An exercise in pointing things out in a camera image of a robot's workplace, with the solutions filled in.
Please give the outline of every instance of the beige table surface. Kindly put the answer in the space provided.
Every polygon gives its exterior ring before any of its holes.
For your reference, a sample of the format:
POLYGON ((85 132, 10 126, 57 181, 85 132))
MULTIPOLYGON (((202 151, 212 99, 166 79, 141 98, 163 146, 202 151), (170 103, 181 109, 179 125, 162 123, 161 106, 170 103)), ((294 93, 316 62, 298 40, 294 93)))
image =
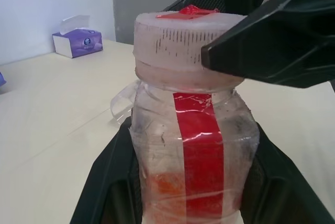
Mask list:
MULTIPOLYGON (((104 41, 0 66, 0 223, 69 223, 90 168, 117 132, 110 100, 136 79, 132 46, 104 41)), ((268 137, 335 217, 335 93, 245 81, 237 90, 268 137)))

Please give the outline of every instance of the clear plastic bottle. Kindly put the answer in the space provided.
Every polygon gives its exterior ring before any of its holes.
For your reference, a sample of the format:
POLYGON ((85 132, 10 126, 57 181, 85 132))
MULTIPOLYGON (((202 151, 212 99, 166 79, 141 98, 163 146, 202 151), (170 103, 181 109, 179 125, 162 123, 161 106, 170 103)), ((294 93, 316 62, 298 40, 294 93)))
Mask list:
POLYGON ((234 90, 242 79, 204 69, 199 56, 203 45, 243 17, 157 15, 140 15, 135 28, 136 73, 142 81, 130 133, 140 164, 144 219, 146 224, 233 224, 259 132, 234 90))

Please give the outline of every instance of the white bottle cap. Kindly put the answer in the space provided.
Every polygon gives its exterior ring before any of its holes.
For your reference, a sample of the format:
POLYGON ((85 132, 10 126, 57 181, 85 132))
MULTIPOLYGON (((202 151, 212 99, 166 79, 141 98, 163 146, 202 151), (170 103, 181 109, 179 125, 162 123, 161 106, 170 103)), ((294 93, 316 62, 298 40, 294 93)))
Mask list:
POLYGON ((201 65, 201 48, 244 19, 213 13, 195 19, 157 18, 174 12, 141 14, 135 22, 137 76, 154 86, 195 92, 232 89, 243 78, 201 65))

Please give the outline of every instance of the red tape strip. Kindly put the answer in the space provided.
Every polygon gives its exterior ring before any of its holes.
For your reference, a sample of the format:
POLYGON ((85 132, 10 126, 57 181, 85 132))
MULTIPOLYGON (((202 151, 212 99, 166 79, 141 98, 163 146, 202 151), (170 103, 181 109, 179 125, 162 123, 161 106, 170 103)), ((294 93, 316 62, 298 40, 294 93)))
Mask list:
POLYGON ((184 148, 187 224, 194 218, 221 219, 224 145, 211 95, 173 96, 184 148))
POLYGON ((206 9, 200 9, 194 5, 188 5, 187 7, 181 9, 179 12, 174 12, 167 15, 157 15, 156 18, 189 20, 218 12, 219 10, 217 8, 214 10, 206 10, 206 9))

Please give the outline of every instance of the tissue box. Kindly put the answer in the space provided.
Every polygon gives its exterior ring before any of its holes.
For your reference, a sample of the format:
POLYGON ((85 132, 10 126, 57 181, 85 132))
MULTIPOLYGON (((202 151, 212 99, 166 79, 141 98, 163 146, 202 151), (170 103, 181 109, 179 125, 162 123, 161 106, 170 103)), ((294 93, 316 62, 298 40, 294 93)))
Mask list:
POLYGON ((75 29, 61 35, 52 35, 58 54, 68 58, 77 58, 103 49, 101 33, 90 29, 75 29))

